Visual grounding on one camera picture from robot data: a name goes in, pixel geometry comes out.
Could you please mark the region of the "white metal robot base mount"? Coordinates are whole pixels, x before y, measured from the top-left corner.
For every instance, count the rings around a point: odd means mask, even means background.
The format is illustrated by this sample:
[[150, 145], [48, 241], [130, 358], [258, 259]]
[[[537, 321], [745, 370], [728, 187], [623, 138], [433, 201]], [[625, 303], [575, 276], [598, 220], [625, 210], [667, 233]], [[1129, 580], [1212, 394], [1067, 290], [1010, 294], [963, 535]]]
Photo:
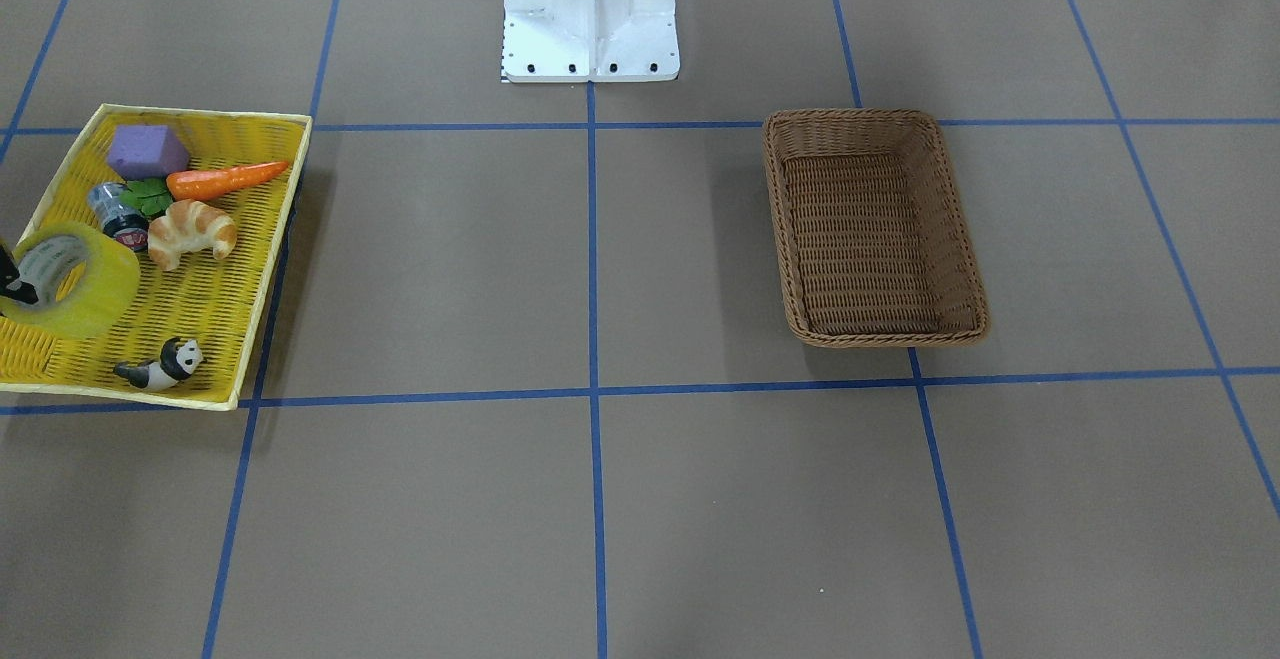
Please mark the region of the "white metal robot base mount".
[[676, 0], [504, 0], [502, 81], [668, 82], [681, 74]]

